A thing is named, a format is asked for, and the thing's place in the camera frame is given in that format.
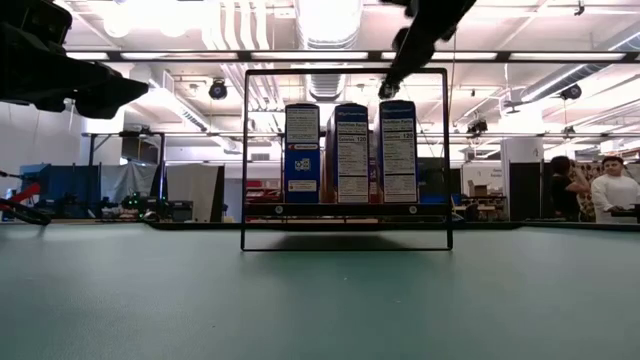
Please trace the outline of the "gray tarp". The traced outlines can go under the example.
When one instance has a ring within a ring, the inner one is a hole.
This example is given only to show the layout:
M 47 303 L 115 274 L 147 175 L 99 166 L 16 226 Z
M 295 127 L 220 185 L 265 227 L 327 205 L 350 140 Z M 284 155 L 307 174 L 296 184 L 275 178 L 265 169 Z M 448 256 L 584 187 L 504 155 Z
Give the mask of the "gray tarp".
M 102 166 L 100 171 L 101 196 L 120 203 L 134 192 L 149 195 L 155 177 L 156 165 L 128 163 Z

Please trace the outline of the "wooden shelf black metal frame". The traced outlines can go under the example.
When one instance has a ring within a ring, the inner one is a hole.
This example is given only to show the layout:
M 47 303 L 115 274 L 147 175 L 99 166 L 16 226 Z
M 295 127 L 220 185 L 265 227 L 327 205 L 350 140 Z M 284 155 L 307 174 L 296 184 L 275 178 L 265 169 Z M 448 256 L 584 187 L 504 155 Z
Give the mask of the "wooden shelf black metal frame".
M 358 75 L 358 74 L 383 74 L 389 68 L 308 68 L 308 69 L 251 69 L 245 72 L 245 87 L 249 85 L 251 77 L 256 76 L 281 76 L 281 75 Z M 444 204 L 286 204 L 286 203 L 259 203 L 250 204 L 246 202 L 246 188 L 248 182 L 248 139 L 249 135 L 262 136 L 257 134 L 249 134 L 248 130 L 248 110 L 244 110 L 242 146 L 242 211 L 240 222 L 240 249 L 250 252 L 268 252 L 268 251 L 325 251 L 325 248 L 318 249 L 302 249 L 287 248 L 283 250 L 267 249 L 267 248 L 249 248 L 246 245 L 246 231 L 248 229 L 280 229 L 280 231 L 295 232 L 328 232 L 331 230 L 322 230 L 322 223 L 314 222 L 312 224 L 294 223 L 247 223 L 247 217 L 260 218 L 269 215 L 276 215 L 276 218 L 287 218 L 290 216 L 311 216 L 318 218 L 323 216 L 334 216 L 342 218 L 350 217 L 370 217 L 370 218 L 390 218 L 390 217 L 419 217 L 419 216 L 443 216 L 444 221 L 440 223 L 379 223 L 369 224 L 376 225 L 369 230 L 366 229 L 366 223 L 342 223 L 340 230 L 335 231 L 356 231 L 356 232 L 373 232 L 373 231 L 401 231 L 398 226 L 406 225 L 406 229 L 431 229 L 446 231 L 446 246 L 444 248 L 399 248 L 399 249 L 373 249 L 365 248 L 362 251 L 452 251 L 454 246 L 453 230 L 454 224 L 452 220 L 452 200 L 451 196 L 451 177 L 450 177 L 450 134 L 449 134 L 449 111 L 448 111 L 448 72 L 445 68 L 423 68 L 416 71 L 418 74 L 430 74 L 441 76 L 441 88 L 444 97 L 443 107 L 443 126 L 444 133 L 441 135 L 444 141 L 444 182 L 445 182 L 445 203 Z

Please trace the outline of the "blue curtain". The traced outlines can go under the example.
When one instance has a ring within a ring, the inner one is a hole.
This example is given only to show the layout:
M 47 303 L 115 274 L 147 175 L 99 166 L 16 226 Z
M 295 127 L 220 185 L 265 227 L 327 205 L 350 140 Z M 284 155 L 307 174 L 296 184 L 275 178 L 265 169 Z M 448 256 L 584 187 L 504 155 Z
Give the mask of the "blue curtain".
M 20 190 L 38 184 L 39 192 L 29 200 L 52 219 L 96 218 L 102 199 L 98 166 L 35 164 L 20 167 Z

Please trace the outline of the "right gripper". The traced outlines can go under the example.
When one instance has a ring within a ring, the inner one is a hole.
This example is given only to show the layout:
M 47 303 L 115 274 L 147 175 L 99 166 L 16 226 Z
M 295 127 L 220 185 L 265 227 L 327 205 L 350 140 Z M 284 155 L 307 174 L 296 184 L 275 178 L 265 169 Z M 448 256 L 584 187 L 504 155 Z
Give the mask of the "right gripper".
M 400 83 L 421 69 L 433 56 L 435 41 L 448 42 L 475 0 L 379 0 L 404 8 L 404 15 L 419 29 L 400 29 L 392 42 L 396 52 L 387 72 L 388 83 Z

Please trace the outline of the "red storage rack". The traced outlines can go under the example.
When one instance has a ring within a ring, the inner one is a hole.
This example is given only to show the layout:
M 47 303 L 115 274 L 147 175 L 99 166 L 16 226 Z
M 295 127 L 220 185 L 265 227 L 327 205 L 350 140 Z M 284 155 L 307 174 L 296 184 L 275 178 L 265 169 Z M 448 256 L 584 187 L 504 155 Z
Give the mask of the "red storage rack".
M 246 188 L 247 203 L 280 203 L 282 190 L 277 179 L 248 180 Z

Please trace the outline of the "overhead rig light bar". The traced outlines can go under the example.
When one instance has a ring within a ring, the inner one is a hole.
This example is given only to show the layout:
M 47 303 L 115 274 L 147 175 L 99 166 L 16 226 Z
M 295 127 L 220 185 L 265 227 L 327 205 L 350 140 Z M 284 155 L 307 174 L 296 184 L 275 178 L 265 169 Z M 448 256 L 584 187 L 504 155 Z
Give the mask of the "overhead rig light bar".
M 388 63 L 391 51 L 312 50 L 173 50 L 173 51 L 70 51 L 77 60 L 120 62 L 197 63 Z M 437 51 L 433 63 L 542 63 L 542 64 L 640 64 L 640 51 Z

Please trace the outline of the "white panel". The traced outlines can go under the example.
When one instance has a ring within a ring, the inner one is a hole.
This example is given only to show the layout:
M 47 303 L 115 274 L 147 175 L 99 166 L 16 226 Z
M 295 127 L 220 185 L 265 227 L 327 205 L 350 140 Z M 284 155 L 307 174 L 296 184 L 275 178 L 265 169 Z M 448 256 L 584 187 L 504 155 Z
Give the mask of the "white panel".
M 169 201 L 190 201 L 191 221 L 220 223 L 224 205 L 224 166 L 172 165 L 167 170 Z

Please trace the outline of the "blue Frosted Flakes cereal box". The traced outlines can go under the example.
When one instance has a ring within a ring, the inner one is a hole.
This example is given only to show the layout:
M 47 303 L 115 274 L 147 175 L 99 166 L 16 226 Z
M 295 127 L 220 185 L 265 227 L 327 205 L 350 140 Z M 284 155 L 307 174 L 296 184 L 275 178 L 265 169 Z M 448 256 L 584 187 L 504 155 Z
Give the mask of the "blue Frosted Flakes cereal box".
M 318 203 L 320 190 L 320 110 L 298 103 L 285 107 L 284 199 Z
M 416 107 L 411 101 L 379 104 L 374 133 L 383 203 L 417 203 Z
M 368 109 L 356 103 L 337 105 L 327 122 L 323 201 L 369 202 Z

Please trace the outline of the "silver ceiling air duct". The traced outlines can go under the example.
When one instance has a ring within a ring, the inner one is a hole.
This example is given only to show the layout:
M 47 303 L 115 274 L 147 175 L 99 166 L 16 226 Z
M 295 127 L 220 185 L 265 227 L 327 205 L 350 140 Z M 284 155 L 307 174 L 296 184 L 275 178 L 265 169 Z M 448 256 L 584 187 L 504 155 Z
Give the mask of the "silver ceiling air duct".
M 297 38 L 301 50 L 348 51 L 356 44 L 363 0 L 294 0 Z M 308 75 L 309 95 L 335 101 L 345 86 L 344 75 Z

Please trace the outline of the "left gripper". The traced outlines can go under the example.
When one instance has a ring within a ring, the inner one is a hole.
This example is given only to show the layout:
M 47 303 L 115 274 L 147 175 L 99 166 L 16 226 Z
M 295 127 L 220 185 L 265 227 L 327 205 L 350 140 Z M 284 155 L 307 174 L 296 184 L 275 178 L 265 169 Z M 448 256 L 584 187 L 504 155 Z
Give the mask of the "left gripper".
M 31 33 L 7 22 L 0 23 L 0 102 L 34 105 L 43 111 L 64 111 L 68 91 L 57 87 L 52 70 L 66 57 L 64 33 Z M 77 112 L 90 119 L 113 119 L 118 111 L 145 95 L 149 85 L 125 78 L 113 68 L 91 62 L 103 79 L 74 89 Z

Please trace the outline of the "person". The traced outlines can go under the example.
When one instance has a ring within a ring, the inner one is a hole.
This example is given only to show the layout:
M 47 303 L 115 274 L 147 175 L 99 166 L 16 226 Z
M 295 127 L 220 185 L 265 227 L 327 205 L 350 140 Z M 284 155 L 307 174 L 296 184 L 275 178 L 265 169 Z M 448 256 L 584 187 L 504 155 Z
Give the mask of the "person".
M 623 174 L 623 160 L 608 156 L 602 160 L 604 173 L 591 183 L 591 197 L 599 224 L 633 224 L 631 217 L 614 217 L 613 212 L 631 209 L 640 203 L 640 184 Z
M 555 215 L 568 222 L 580 221 L 578 195 L 590 192 L 582 171 L 567 156 L 555 156 L 550 161 L 551 201 Z

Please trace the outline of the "white column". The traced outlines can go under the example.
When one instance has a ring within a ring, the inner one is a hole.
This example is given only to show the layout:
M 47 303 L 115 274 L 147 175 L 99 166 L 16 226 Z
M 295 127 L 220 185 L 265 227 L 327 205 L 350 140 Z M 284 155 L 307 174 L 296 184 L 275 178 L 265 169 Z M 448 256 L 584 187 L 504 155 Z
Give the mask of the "white column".
M 539 218 L 544 168 L 542 138 L 507 138 L 500 145 L 508 219 L 521 222 Z

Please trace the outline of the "red black handled tool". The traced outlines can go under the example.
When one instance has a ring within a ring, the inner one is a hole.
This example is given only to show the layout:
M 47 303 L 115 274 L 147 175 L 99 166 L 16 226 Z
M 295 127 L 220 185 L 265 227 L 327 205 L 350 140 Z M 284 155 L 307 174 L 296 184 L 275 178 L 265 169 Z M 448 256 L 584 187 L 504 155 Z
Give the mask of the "red black handled tool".
M 51 219 L 48 215 L 24 204 L 24 201 L 41 192 L 41 186 L 36 177 L 11 174 L 0 170 L 0 178 L 14 178 L 27 182 L 27 187 L 24 190 L 11 195 L 8 199 L 0 198 L 0 213 L 2 215 L 8 215 L 13 219 L 32 225 L 47 226 L 50 224 Z

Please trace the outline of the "black metal stand frame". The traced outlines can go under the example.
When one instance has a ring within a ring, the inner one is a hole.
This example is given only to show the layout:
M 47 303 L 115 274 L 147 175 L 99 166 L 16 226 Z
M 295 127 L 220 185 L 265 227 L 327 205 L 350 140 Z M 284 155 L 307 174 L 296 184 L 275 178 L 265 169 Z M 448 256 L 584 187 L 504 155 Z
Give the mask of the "black metal stand frame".
M 165 145 L 166 136 L 154 133 L 148 129 L 139 131 L 123 130 L 120 132 L 83 133 L 89 139 L 88 166 L 126 165 L 137 163 L 156 165 L 156 173 L 149 195 L 134 192 L 126 196 L 120 203 L 114 203 L 108 197 L 102 197 L 97 206 L 100 216 L 104 219 L 131 220 L 142 222 L 157 222 L 167 217 L 167 186 Z M 120 146 L 119 160 L 125 164 L 106 164 L 97 161 L 96 155 L 107 143 L 116 141 Z

